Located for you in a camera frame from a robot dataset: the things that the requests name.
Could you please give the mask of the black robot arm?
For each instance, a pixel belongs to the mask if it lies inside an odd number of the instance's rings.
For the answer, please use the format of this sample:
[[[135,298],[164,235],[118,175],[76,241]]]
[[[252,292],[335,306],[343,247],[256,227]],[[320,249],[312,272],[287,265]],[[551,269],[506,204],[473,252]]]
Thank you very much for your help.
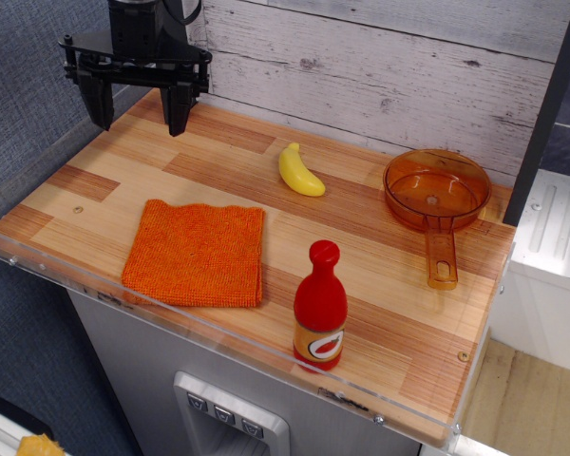
[[[109,1],[109,28],[66,34],[66,77],[79,87],[90,120],[110,129],[115,84],[157,88],[169,134],[182,134],[192,107],[209,91],[212,54],[188,43],[186,27],[202,3],[183,12],[180,1]]]

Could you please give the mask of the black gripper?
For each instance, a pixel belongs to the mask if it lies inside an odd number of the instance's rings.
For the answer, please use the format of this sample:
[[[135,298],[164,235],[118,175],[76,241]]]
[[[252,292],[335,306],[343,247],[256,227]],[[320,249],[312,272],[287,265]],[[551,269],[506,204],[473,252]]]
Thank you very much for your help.
[[[209,89],[209,51],[187,41],[186,27],[200,15],[178,12],[174,1],[109,1],[109,28],[67,34],[59,40],[66,53],[66,77],[78,85],[90,120],[108,131],[114,118],[112,86],[161,88],[169,134],[185,131],[194,93]]]

